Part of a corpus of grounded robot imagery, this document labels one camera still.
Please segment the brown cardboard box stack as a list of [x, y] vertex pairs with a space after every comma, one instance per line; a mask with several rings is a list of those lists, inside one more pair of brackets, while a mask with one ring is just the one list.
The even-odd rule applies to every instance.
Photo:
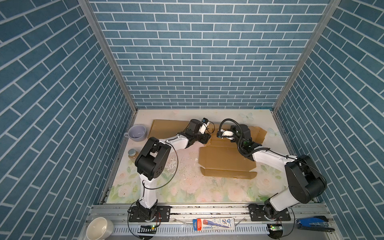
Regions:
[[198, 159], [205, 177], [251, 180], [257, 176], [256, 162], [243, 157], [236, 143], [215, 134], [200, 148]]

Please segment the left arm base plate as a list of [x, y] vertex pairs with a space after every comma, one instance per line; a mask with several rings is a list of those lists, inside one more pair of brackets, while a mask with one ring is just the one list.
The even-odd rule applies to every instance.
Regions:
[[141, 205], [132, 206], [128, 210], [130, 222], [169, 222], [171, 207], [157, 204], [151, 208], [145, 208]]

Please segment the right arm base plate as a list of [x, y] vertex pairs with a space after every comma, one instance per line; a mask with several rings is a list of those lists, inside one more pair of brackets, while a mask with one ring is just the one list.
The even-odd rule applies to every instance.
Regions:
[[248, 205], [248, 209], [252, 222], [291, 220], [288, 209], [278, 212], [270, 205], [265, 206], [258, 204], [250, 204]]

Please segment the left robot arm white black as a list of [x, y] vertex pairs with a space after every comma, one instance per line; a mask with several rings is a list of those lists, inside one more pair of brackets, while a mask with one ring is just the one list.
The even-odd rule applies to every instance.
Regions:
[[156, 186], [156, 179], [164, 171], [170, 153], [187, 149], [195, 142], [206, 144], [211, 138], [211, 134], [206, 132], [209, 125], [210, 121], [206, 118], [201, 121], [192, 119], [185, 130], [174, 137], [148, 139], [135, 161], [141, 181], [141, 197], [136, 203], [141, 220], [149, 222], [159, 215], [157, 190], [160, 187]]

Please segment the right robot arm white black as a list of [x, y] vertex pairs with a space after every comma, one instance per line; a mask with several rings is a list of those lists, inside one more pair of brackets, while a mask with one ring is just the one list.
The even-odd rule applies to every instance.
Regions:
[[267, 219], [275, 220], [287, 208], [299, 203], [306, 204], [326, 190], [327, 181], [311, 157], [284, 155], [263, 147], [251, 139], [251, 132], [246, 125], [232, 125], [231, 131], [231, 141], [237, 144], [243, 157], [273, 167], [286, 176], [287, 188], [264, 202], [264, 215]]

